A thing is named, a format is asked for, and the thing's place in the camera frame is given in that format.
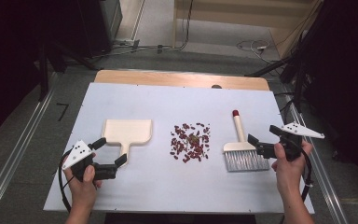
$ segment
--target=table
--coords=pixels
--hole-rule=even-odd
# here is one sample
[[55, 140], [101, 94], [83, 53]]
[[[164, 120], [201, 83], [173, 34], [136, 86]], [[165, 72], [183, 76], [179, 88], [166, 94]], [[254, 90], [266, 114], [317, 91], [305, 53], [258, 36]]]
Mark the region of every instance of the table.
[[[241, 87], [239, 83], [245, 83], [246, 87]], [[215, 90], [211, 89], [212, 85], [232, 89]], [[270, 124], [282, 125], [275, 99], [268, 89], [266, 80], [254, 77], [100, 71], [95, 82], [89, 85], [67, 149], [79, 137], [85, 142], [95, 141], [101, 132], [103, 121], [108, 118], [133, 119], [144, 116], [140, 119], [152, 119], [154, 127], [152, 139], [147, 144], [131, 149], [129, 164], [119, 169], [117, 179], [105, 181], [104, 188], [99, 190], [100, 196], [94, 209], [109, 212], [180, 214], [283, 212], [282, 201], [276, 190], [275, 173], [272, 170], [228, 173], [221, 151], [223, 143], [237, 141], [234, 125], [227, 125], [232, 122], [233, 106], [240, 110], [242, 118], [245, 119], [244, 127], [249, 132], [260, 136], [260, 140], [264, 142], [278, 141], [278, 137], [268, 134]], [[181, 93], [180, 97], [169, 101], [173, 93], [177, 92]], [[240, 96], [241, 101], [238, 102], [238, 98], [233, 99], [232, 95]], [[202, 104], [192, 110], [175, 108], [179, 109], [180, 114], [190, 123], [199, 119], [206, 123], [207, 120], [214, 131], [210, 145], [215, 147], [209, 152], [210, 158], [207, 161], [184, 165], [169, 156], [171, 135], [167, 130], [181, 119], [173, 114], [172, 105], [177, 105], [178, 99], [194, 97], [195, 102], [199, 102], [205, 96], [212, 99], [209, 102], [215, 102], [216, 105]], [[145, 98], [147, 104], [141, 107], [137, 105], [140, 98]], [[179, 103], [183, 106], [194, 104], [186, 100]], [[216, 119], [215, 113], [221, 110], [221, 107], [227, 107], [227, 110], [223, 110], [224, 113], [219, 114], [219, 119]], [[203, 109], [212, 112], [200, 113]], [[112, 162], [118, 156], [118, 148], [102, 147], [97, 151], [95, 160], [101, 164]], [[306, 200], [306, 206], [313, 213], [309, 198]], [[64, 210], [57, 188], [57, 176], [53, 181], [45, 210]]]
[[[196, 0], [191, 20], [269, 27], [277, 51], [284, 58], [301, 33], [313, 24], [321, 3], [321, 0]], [[190, 0], [174, 1], [173, 47], [176, 20], [187, 19], [189, 6]]]

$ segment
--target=scattered beans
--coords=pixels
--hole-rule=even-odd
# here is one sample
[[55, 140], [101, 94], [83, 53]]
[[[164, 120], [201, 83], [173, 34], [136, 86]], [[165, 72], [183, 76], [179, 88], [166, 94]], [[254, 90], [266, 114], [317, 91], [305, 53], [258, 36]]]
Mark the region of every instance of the scattered beans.
[[170, 154], [178, 160], [187, 163], [194, 159], [202, 161], [202, 158], [208, 159], [206, 154], [209, 151], [210, 124], [202, 123], [174, 125], [174, 131], [171, 132], [171, 152]]

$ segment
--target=gray floor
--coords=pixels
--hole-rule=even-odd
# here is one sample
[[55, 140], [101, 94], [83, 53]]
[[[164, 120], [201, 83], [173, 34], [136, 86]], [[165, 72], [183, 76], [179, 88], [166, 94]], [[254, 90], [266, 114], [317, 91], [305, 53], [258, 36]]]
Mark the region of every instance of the gray floor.
[[[144, 44], [142, 41], [145, 43], [150, 41], [147, 44], [152, 45], [163, 44], [162, 42], [151, 42], [146, 35], [142, 35], [145, 32], [145, 30], [142, 30], [145, 29], [143, 27], [140, 24], [140, 30], [137, 34], [141, 39], [141, 44]], [[227, 56], [229, 51], [233, 52], [234, 49], [228, 49], [224, 52], [222, 50], [217, 52], [205, 49], [205, 51], [200, 52], [199, 49], [204, 48], [199, 48], [192, 52], [193, 49], [189, 45], [184, 51], [164, 51], [161, 54], [149, 50], [139, 51], [105, 56], [95, 60], [95, 63], [105, 69], [188, 71], [225, 74], [227, 76], [250, 74], [266, 66], [266, 63], [256, 58], [253, 53], [243, 56], [237, 55], [237, 52], [235, 52], [232, 53], [232, 56]], [[59, 80], [56, 91], [52, 95], [47, 110], [0, 201], [0, 223], [63, 223], [65, 221], [66, 213], [44, 212], [43, 205], [48, 195], [53, 173], [76, 121], [87, 87], [95, 78], [95, 75], [95, 71], [90, 71], [82, 65], [76, 64], [71, 65], [65, 74], [58, 74]], [[281, 92], [282, 83], [275, 77], [276, 75], [274, 71], [264, 77], [268, 80], [273, 91]], [[37, 106], [38, 93], [38, 87], [30, 92], [0, 129], [0, 171]], [[282, 107], [286, 101], [280, 96], [277, 97], [277, 102]], [[63, 108], [57, 103], [69, 105], [61, 121], [58, 121], [58, 119], [62, 115]], [[304, 104], [304, 110], [304, 117], [308, 126], [327, 134], [327, 139], [315, 140], [314, 144], [335, 187], [337, 196], [341, 200], [349, 223], [358, 223], [358, 167], [351, 163], [331, 159], [334, 149], [329, 140], [326, 123], [306, 104]], [[321, 186], [315, 176], [313, 180], [315, 184], [314, 188], [310, 190], [310, 197], [316, 211], [314, 219], [317, 223], [334, 223], [322, 194]], [[257, 223], [278, 223], [281, 216], [257, 215], [256, 218]], [[103, 223], [103, 219], [104, 213], [94, 213], [91, 217], [91, 223]]]

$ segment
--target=floor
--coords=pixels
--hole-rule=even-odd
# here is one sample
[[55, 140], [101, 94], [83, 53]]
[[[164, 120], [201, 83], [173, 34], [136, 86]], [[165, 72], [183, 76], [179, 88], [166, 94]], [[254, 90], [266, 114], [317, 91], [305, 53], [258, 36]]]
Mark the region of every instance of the floor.
[[[134, 11], [139, 13], [142, 2], [135, 0], [134, 2], [131, 2], [135, 5]], [[136, 31], [132, 30], [127, 33], [123, 31], [120, 33], [123, 34], [122, 39], [140, 39], [142, 45], [169, 45], [172, 27], [172, 21], [169, 21], [172, 15], [170, 8], [172, 8], [172, 1], [145, 0]], [[155, 16], [154, 10], [159, 12], [159, 17]], [[130, 16], [130, 18], [135, 20], [133, 23], [135, 25], [137, 16]], [[178, 29], [182, 29], [181, 25], [182, 22], [178, 21]], [[250, 74], [268, 64], [251, 50], [242, 50], [237, 47], [242, 40], [270, 41], [270, 35], [265, 28], [238, 27], [237, 25], [229, 28], [221, 23], [195, 21], [190, 25], [190, 31], [193, 29], [194, 31], [200, 30], [200, 32], [198, 34], [190, 32], [189, 43], [185, 50], [180, 52], [157, 54], [153, 50], [145, 50], [133, 54], [114, 55], [116, 52], [125, 50], [121, 49], [112, 51], [110, 56], [93, 61], [106, 69], [191, 71], [228, 76]], [[219, 34], [230, 34], [230, 36], [211, 36], [210, 42], [205, 44], [202, 40], [205, 40], [205, 35], [211, 33], [212, 29], [220, 29]], [[178, 45], [181, 44], [180, 39], [180, 36], [177, 36]], [[272, 46], [263, 52], [262, 57], [271, 61], [279, 60], [276, 49]], [[0, 129], [0, 175], [5, 169], [4, 166], [10, 154], [19, 147], [23, 148], [19, 155], [22, 159], [18, 163], [10, 164], [15, 173], [7, 177], [10, 180], [9, 184], [2, 186], [4, 194], [0, 198], [0, 223], [63, 223], [67, 217], [61, 212], [44, 212], [43, 205], [51, 186], [58, 158], [62, 154], [62, 148], [66, 146], [83, 96], [96, 74], [81, 65], [70, 63], [71, 66], [65, 74], [54, 74], [51, 77], [50, 84], [55, 87], [55, 91], [50, 95], [49, 101], [45, 102], [45, 107], [37, 102], [39, 93], [37, 87], [24, 98]], [[276, 93], [291, 88], [290, 85], [280, 83], [277, 78], [281, 71], [277, 69], [263, 76]], [[277, 96], [276, 99], [280, 107], [284, 106], [287, 101], [281, 96]], [[59, 120], [63, 111], [62, 105], [69, 106], [65, 116]], [[44, 115], [36, 118], [34, 112], [38, 108], [43, 111]], [[334, 148], [329, 142], [326, 124], [318, 117], [317, 111], [315, 112], [308, 105], [304, 105], [303, 109], [307, 125], [321, 133], [326, 133], [327, 139], [315, 140], [314, 145], [318, 148], [319, 157], [334, 186], [347, 220], [334, 220], [331, 217], [329, 207], [325, 202], [324, 183], [316, 176], [313, 177], [314, 188], [310, 190], [310, 197], [316, 210], [314, 219], [317, 223], [358, 223], [358, 167], [351, 163], [331, 159]], [[38, 125], [31, 129], [32, 137], [28, 138], [26, 144], [18, 146], [18, 140], [26, 138], [22, 133], [30, 129], [27, 124], [31, 118], [34, 118]], [[257, 223], [278, 223], [280, 217], [281, 215], [257, 215], [256, 220]], [[90, 222], [103, 223], [104, 213], [94, 213]]]

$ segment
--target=white board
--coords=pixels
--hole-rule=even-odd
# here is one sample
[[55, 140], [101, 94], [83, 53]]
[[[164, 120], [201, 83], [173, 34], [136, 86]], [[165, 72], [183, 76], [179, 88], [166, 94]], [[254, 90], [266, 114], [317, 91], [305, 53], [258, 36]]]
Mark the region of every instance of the white board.
[[[78, 139], [86, 143], [99, 139], [106, 119], [152, 119], [150, 141], [132, 146], [129, 164], [118, 170], [116, 179], [104, 180], [102, 188], [98, 189], [94, 210], [282, 213], [282, 200], [272, 169], [251, 173], [228, 173], [226, 170], [223, 145], [238, 141], [232, 118], [234, 109], [239, 110], [247, 133], [262, 142], [279, 140], [269, 132], [271, 124], [282, 126], [271, 91], [91, 83], [65, 151]], [[198, 122], [210, 127], [209, 159], [187, 163], [175, 160], [170, 155], [174, 125]], [[96, 151], [94, 160], [100, 164], [113, 163], [119, 151], [119, 146], [104, 146]], [[65, 191], [71, 201], [70, 190]], [[314, 213], [309, 198], [306, 206]], [[65, 210], [57, 175], [44, 209]]]

